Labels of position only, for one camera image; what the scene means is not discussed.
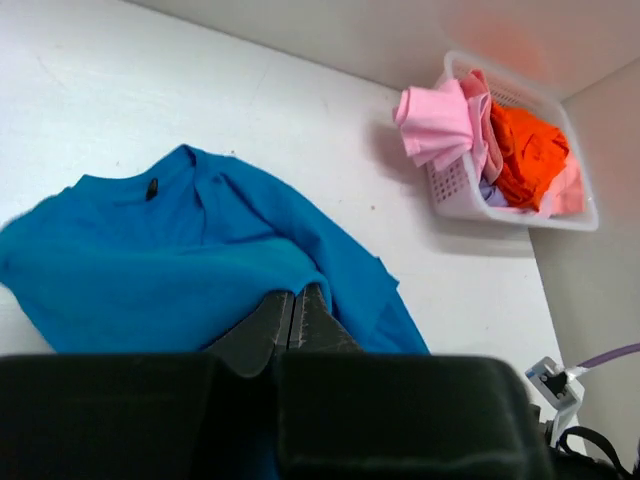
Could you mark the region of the blue t shirt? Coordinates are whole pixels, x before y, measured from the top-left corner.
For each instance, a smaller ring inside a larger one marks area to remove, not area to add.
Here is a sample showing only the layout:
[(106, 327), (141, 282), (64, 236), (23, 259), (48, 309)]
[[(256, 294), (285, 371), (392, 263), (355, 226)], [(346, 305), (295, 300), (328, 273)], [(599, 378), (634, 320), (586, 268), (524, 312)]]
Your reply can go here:
[(365, 350), (427, 350), (380, 259), (278, 178), (188, 145), (11, 221), (1, 281), (59, 353), (200, 350), (311, 284)]

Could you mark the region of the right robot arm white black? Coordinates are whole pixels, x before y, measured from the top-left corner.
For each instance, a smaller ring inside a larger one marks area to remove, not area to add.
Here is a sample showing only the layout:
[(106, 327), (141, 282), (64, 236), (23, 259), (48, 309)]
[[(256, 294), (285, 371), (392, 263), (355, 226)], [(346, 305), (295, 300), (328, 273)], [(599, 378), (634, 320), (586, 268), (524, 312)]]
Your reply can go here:
[[(531, 405), (534, 419), (538, 421), (545, 452), (536, 459), (529, 469), (520, 475), (520, 479), (638, 479), (639, 467), (626, 469), (613, 444), (601, 433), (588, 427), (574, 425), (558, 432), (554, 444), (552, 428), (562, 419), (562, 415), (574, 416), (579, 407), (559, 410), (553, 420), (540, 421), (541, 408)], [(597, 447), (604, 459), (591, 457), (578, 452), (569, 445), (570, 437), (578, 437)]]

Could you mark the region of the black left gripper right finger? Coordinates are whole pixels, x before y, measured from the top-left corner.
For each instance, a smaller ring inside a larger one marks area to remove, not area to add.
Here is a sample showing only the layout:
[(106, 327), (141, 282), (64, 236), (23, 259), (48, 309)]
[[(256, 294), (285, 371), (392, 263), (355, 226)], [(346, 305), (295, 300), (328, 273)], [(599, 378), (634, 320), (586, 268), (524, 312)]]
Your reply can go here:
[(363, 351), (331, 315), (317, 284), (306, 286), (294, 300), (288, 349), (324, 353)]

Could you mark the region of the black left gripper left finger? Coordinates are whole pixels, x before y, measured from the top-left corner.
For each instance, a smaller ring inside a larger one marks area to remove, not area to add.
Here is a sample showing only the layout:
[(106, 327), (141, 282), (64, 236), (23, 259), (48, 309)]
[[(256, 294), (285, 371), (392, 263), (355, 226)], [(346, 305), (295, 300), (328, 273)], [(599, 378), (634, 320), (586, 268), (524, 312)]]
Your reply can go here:
[(295, 295), (276, 291), (204, 349), (243, 378), (259, 376), (272, 359), (288, 349)]

